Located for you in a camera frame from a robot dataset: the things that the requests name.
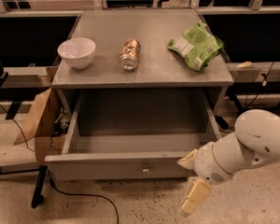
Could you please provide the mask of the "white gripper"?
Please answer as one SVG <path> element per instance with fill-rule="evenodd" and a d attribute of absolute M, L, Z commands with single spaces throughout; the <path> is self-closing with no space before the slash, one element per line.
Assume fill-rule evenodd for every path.
<path fill-rule="evenodd" d="M 185 169 L 194 169 L 202 178 L 189 179 L 189 193 L 180 208 L 183 217 L 191 215 L 209 197 L 212 191 L 210 184 L 219 185 L 232 178 L 232 175 L 217 163 L 213 154 L 213 145 L 214 142 L 209 142 L 199 150 L 193 149 L 187 156 L 177 161 L 177 164 Z"/>

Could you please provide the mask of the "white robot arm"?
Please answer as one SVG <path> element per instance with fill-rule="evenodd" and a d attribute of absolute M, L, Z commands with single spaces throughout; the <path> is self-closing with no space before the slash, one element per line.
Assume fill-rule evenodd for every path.
<path fill-rule="evenodd" d="M 177 163 L 199 177 L 192 182 L 181 213 L 188 216 L 220 185 L 246 169 L 256 169 L 280 161 L 280 117 L 253 109 L 241 114 L 234 131 L 216 142 L 192 150 Z"/>

